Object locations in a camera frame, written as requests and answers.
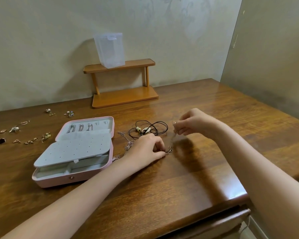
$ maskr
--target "pink jewelry box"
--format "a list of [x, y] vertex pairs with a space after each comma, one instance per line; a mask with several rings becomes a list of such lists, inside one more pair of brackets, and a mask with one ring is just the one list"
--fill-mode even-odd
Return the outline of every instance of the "pink jewelry box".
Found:
[[32, 179], [42, 188], [88, 180], [112, 163], [114, 118], [65, 123], [35, 161]]

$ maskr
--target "wooden table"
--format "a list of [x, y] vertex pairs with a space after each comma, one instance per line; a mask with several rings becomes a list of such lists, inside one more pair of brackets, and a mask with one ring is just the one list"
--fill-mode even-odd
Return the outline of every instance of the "wooden table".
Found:
[[[0, 134], [0, 237], [78, 185], [41, 189], [31, 179], [33, 163], [69, 120], [113, 116], [114, 155], [124, 153], [137, 120], [172, 121], [197, 107], [227, 123], [259, 152], [299, 179], [299, 120], [217, 81], [198, 80], [156, 87], [159, 99], [91, 109], [91, 98], [0, 112], [0, 130], [20, 122], [19, 133]], [[50, 108], [56, 116], [44, 112]], [[74, 117], [63, 114], [74, 111]], [[25, 142], [51, 132], [44, 143]], [[163, 140], [169, 144], [172, 129]], [[235, 205], [248, 196], [216, 144], [199, 134], [179, 137], [174, 152], [123, 181], [74, 238], [155, 238]]]

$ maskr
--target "two-tier wooden stand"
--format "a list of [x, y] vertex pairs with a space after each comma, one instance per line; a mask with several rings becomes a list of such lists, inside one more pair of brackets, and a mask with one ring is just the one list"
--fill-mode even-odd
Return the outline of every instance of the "two-tier wooden stand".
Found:
[[[93, 97], [93, 108], [102, 108], [108, 106], [115, 106], [120, 104], [132, 103], [136, 101], [144, 101], [158, 98], [158, 94], [149, 84], [149, 66], [154, 66], [155, 62], [151, 59], [145, 60], [131, 60], [126, 61], [125, 65], [107, 69], [103, 65], [87, 65], [84, 67], [83, 72], [85, 74], [91, 74], [93, 84], [96, 89], [96, 94]], [[121, 70], [121, 69], [130, 69], [130, 68], [139, 68], [145, 67], [146, 73], [146, 86], [116, 90], [110, 92], [104, 92], [100, 94], [98, 83], [96, 81], [95, 73], [107, 72], [112, 70]]]

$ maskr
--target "hand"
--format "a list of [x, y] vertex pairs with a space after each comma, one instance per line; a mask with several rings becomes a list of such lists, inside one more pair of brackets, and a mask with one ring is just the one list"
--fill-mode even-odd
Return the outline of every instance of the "hand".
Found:
[[214, 139], [215, 128], [221, 123], [216, 118], [207, 115], [198, 108], [190, 109], [174, 124], [174, 132], [178, 135], [201, 133], [207, 138]]
[[137, 139], [124, 158], [132, 160], [140, 170], [164, 156], [165, 145], [162, 138], [150, 133]]

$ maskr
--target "shelf base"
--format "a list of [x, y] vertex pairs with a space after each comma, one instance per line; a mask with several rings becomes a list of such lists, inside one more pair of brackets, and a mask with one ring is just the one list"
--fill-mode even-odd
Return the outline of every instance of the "shelf base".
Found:
[[158, 94], [153, 87], [137, 87], [132, 89], [116, 90], [94, 95], [92, 107], [102, 108], [136, 101], [145, 101], [158, 98]]

